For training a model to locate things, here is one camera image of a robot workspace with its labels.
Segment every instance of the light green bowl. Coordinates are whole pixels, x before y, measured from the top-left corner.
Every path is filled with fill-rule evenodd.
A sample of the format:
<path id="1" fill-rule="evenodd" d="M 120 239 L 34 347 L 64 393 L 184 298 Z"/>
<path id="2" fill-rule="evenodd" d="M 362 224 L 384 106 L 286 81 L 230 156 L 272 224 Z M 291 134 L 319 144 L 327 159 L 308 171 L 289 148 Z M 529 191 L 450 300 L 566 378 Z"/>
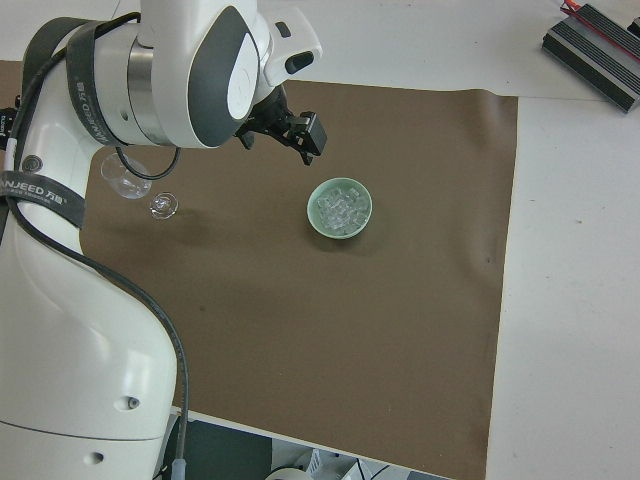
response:
<path id="1" fill-rule="evenodd" d="M 333 190 L 336 187 L 340 187 L 344 190 L 349 190 L 350 188 L 356 189 L 356 191 L 360 195 L 364 195 L 364 197 L 369 201 L 369 208 L 367 210 L 367 218 L 363 222 L 363 224 L 358 227 L 355 231 L 347 233 L 347 234 L 338 234 L 333 230 L 325 227 L 322 224 L 322 220 L 320 219 L 320 207 L 318 207 L 318 198 L 320 198 L 325 192 Z M 369 191 L 362 185 L 360 182 L 353 180 L 351 178 L 332 178 L 327 180 L 326 182 L 321 183 L 318 187 L 311 193 L 309 197 L 309 201 L 307 202 L 307 218 L 309 219 L 309 223 L 311 226 L 320 234 L 325 237 L 334 238 L 337 240 L 343 240 L 345 238 L 351 238 L 362 231 L 364 227 L 367 226 L 369 219 L 371 218 L 371 212 L 373 211 L 373 202 L 371 201 L 371 194 Z"/>

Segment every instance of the white tabletop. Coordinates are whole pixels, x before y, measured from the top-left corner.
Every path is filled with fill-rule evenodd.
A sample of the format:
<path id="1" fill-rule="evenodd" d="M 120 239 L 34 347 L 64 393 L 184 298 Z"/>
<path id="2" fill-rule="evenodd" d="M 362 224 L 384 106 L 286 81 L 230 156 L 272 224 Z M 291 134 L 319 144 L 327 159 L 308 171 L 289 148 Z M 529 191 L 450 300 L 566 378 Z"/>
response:
<path id="1" fill-rule="evenodd" d="M 0 58 L 20 59 L 47 18 L 137 9 L 39 3 L 3 5 L 13 41 Z M 301 8 L 325 49 L 302 79 L 521 97 L 487 479 L 636 478 L 640 112 L 625 116 L 540 51 L 561 0 L 278 3 Z M 594 6 L 623 26 L 640 16 L 634 0 Z"/>

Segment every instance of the brown tablecloth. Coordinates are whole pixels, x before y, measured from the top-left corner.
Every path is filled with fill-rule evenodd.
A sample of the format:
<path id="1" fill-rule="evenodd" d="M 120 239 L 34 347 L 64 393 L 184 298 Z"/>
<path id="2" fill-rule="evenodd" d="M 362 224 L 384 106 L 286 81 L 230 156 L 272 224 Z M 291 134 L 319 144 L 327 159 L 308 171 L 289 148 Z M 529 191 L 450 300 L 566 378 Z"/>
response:
<path id="1" fill-rule="evenodd" d="M 329 137 L 304 167 L 265 137 L 184 153 L 141 200 L 88 188 L 85 253 L 173 316 L 195 411 L 438 475 L 484 478 L 516 147 L 515 98 L 287 84 Z M 127 152 L 159 171 L 172 152 Z M 361 181 L 373 216 L 334 241 L 306 202 Z M 152 219 L 148 203 L 180 208 Z"/>

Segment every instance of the bowl of ice cubes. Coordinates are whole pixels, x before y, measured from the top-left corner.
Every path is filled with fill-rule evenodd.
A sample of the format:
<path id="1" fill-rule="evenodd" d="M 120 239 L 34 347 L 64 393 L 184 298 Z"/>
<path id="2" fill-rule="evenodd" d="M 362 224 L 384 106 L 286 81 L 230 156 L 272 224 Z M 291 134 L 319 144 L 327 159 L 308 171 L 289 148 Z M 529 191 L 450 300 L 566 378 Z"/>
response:
<path id="1" fill-rule="evenodd" d="M 311 193 L 307 217 L 318 233 L 344 239 L 362 231 L 372 209 L 371 195 L 364 185 L 351 178 L 332 178 Z"/>

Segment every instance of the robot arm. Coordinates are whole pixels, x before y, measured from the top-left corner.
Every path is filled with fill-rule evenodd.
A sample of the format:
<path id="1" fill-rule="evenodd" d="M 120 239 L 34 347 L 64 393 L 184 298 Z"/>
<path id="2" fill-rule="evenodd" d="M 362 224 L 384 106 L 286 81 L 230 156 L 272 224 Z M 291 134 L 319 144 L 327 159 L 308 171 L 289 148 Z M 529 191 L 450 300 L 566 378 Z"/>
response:
<path id="1" fill-rule="evenodd" d="M 0 465 L 8 480 L 155 473 L 176 336 L 140 292 L 136 299 L 103 278 L 108 269 L 81 254 L 81 219 L 63 218 L 71 200 L 83 206 L 93 154 L 103 145 L 213 148 L 234 135 L 249 148 L 257 132 L 308 164 L 326 141 L 315 114 L 289 111 L 281 86 L 322 53 L 300 12 L 261 13 L 255 0 L 141 7 L 140 23 L 72 20 L 36 34 L 52 43 L 50 53 L 66 46 L 66 56 L 56 53 L 60 62 L 35 75 L 35 95 L 23 91 L 0 178 L 12 212 L 0 238 L 9 280 L 0 289 Z M 41 47 L 28 53 L 37 57 Z M 40 68 L 27 68 L 30 58 L 26 82 Z"/>

